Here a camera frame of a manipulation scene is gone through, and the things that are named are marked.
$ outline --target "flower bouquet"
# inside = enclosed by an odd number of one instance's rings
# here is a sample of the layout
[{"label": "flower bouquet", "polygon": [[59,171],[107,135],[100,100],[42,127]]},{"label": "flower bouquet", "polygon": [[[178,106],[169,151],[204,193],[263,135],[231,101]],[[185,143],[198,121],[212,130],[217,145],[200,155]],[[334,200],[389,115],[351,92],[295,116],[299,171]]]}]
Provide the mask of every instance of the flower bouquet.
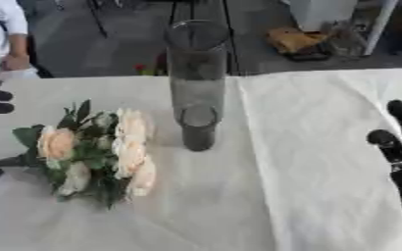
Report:
[{"label": "flower bouquet", "polygon": [[56,127],[14,129],[28,148],[14,165],[41,169],[60,198],[87,196],[111,208],[125,198],[147,195],[156,179],[146,151],[152,121],[131,109],[90,115],[90,107],[86,100],[78,109],[65,108]]}]

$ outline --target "tall glass vase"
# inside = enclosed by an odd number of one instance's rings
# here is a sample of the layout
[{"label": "tall glass vase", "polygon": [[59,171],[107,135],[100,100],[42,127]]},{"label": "tall glass vase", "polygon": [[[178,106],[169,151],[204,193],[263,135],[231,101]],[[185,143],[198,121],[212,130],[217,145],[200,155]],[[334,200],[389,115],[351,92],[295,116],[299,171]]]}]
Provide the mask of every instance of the tall glass vase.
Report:
[{"label": "tall glass vase", "polygon": [[224,110],[228,30],[210,21],[184,21],[169,28],[166,40],[176,121],[181,123],[183,115],[193,117],[189,110],[204,107],[219,122]]}]

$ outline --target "table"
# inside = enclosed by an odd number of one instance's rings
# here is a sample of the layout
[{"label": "table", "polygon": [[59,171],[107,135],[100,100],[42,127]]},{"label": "table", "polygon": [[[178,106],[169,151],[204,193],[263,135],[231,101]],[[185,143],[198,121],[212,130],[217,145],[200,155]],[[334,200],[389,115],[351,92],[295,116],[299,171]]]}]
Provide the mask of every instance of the table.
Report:
[{"label": "table", "polygon": [[10,130],[54,124],[64,106],[91,98],[94,111],[138,108],[154,118],[156,189],[99,211],[86,201],[57,202],[43,180],[22,170],[0,177],[0,250],[257,250],[274,246],[237,81],[227,84],[218,142],[184,149],[165,77],[97,77],[6,82],[16,112],[0,116],[0,158],[23,151]]},{"label": "table", "polygon": [[0,250],[402,250],[390,167],[366,134],[394,128],[402,70],[283,73],[227,80],[215,147],[182,148],[165,77],[6,82],[17,111],[0,116],[0,158],[23,150],[10,129],[53,124],[61,107],[150,111],[159,183],[151,196],[100,212],[59,203],[23,170],[0,178]]}]

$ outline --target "floor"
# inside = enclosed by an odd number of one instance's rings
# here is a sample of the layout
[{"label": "floor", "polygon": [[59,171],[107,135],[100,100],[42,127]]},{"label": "floor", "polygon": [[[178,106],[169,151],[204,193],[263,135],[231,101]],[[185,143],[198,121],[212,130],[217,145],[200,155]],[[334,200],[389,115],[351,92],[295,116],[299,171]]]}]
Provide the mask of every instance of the floor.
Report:
[{"label": "floor", "polygon": [[[59,11],[53,0],[37,0],[38,14],[29,19],[40,62],[54,76],[136,75],[134,66],[152,68],[165,50],[164,30],[171,4],[149,3],[140,10],[118,8],[103,0],[100,17],[109,31],[104,38],[93,22],[85,0],[63,0]],[[325,62],[294,63],[280,56],[265,39],[269,28],[293,25],[288,7],[277,0],[227,0],[235,31],[241,75],[336,69],[402,68],[402,54],[389,55],[384,46],[368,58],[333,58]],[[188,19],[180,4],[176,19]],[[196,9],[197,19],[225,22],[221,1],[211,0]]]}]

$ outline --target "rose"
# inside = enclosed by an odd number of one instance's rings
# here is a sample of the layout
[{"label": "rose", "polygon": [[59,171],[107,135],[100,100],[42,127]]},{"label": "rose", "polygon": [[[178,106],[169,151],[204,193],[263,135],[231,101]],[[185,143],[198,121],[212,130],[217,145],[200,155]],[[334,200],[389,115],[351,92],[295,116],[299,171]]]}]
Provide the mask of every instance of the rose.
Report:
[{"label": "rose", "polygon": [[137,137],[137,140],[141,142],[145,142],[147,138],[152,138],[154,131],[152,120],[146,120],[146,117],[139,111],[119,109],[117,115],[119,123],[116,126],[116,137],[129,135]]},{"label": "rose", "polygon": [[111,138],[108,135],[101,136],[97,139],[97,148],[100,150],[108,150],[112,147]]},{"label": "rose", "polygon": [[116,138],[113,142],[113,153],[119,158],[113,167],[115,178],[121,179],[132,176],[144,162],[146,147],[133,137]]},{"label": "rose", "polygon": [[140,165],[130,184],[126,188],[126,195],[146,196],[155,185],[157,170],[149,155]]},{"label": "rose", "polygon": [[102,113],[93,119],[93,123],[96,126],[99,126],[105,130],[108,129],[108,127],[110,127],[112,122],[113,122],[113,118],[111,117],[111,115],[106,114],[106,113]]},{"label": "rose", "polygon": [[58,190],[58,194],[63,196],[83,191],[91,179],[89,168],[83,162],[71,164],[66,175],[64,184]]},{"label": "rose", "polygon": [[75,135],[67,128],[55,129],[46,126],[37,142],[40,157],[58,161],[69,160],[73,156]]}]

